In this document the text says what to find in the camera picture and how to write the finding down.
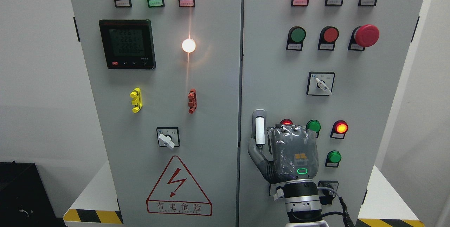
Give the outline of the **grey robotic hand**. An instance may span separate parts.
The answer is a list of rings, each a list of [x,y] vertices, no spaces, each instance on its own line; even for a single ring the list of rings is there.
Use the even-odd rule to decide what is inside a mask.
[[[272,161],[265,158],[254,138],[247,143],[252,161],[267,182],[313,179],[317,175],[319,157],[315,131],[299,125],[276,124],[268,129],[268,139]]]

